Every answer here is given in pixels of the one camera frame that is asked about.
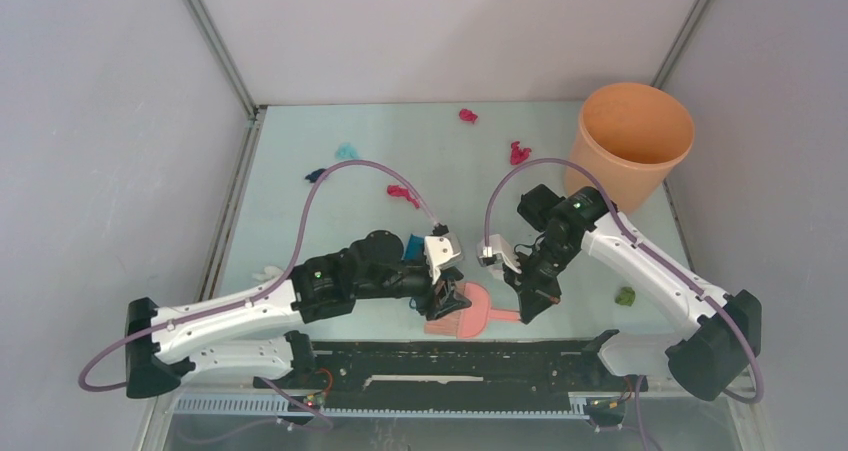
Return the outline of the pink plastic brush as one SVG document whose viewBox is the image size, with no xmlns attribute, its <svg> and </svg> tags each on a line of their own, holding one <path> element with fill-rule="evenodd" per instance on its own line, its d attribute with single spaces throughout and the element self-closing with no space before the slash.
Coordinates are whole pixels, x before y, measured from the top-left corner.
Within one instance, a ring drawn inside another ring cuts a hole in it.
<svg viewBox="0 0 848 451">
<path fill-rule="evenodd" d="M 423 328 L 425 334 L 472 339 L 482 334 L 490 321 L 521 324 L 518 311 L 493 307 L 490 294 L 482 285 L 467 282 L 461 286 L 460 291 L 471 301 L 471 306 L 444 318 L 428 321 Z"/>
</svg>

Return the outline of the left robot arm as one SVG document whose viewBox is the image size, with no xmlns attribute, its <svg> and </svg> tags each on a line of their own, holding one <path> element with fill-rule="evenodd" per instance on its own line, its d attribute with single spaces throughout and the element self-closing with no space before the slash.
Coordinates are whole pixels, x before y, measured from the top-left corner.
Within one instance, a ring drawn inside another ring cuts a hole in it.
<svg viewBox="0 0 848 451">
<path fill-rule="evenodd" d="M 206 376 L 248 375 L 304 387 L 316 374 L 309 338 L 299 327 L 351 313 L 357 302 L 405 299 L 428 321 L 471 305 L 458 290 L 461 256 L 450 234 L 427 236 L 421 256 L 407 259 L 401 239 L 385 230 L 295 266 L 285 280 L 210 301 L 160 307 L 150 298 L 127 308 L 126 395 L 157 397 Z"/>
</svg>

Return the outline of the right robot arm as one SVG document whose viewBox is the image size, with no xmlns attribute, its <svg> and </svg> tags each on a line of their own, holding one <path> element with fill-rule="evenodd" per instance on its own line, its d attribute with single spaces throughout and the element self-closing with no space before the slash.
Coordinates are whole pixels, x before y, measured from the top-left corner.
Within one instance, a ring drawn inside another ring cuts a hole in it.
<svg viewBox="0 0 848 451">
<path fill-rule="evenodd" d="M 671 323 L 667 335 L 603 332 L 581 363 L 585 382 L 606 389 L 620 376 L 666 374 L 692 396 L 712 401 L 761 351 L 762 304 L 747 290 L 732 295 L 683 267 L 643 238 L 601 193 L 584 187 L 570 197 L 545 185 L 523 194 L 518 214 L 540 237 L 529 253 L 503 267 L 529 323 L 559 303 L 558 277 L 580 254 L 621 276 Z"/>
</svg>

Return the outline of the blue plastic dustpan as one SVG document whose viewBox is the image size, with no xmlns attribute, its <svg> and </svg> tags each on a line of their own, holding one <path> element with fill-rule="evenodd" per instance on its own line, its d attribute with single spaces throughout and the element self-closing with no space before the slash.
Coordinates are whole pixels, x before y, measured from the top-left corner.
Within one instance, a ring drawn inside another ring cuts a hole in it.
<svg viewBox="0 0 848 451">
<path fill-rule="evenodd" d="M 407 240 L 403 254 L 404 262 L 419 262 L 425 259 L 425 239 L 423 236 L 411 234 Z"/>
</svg>

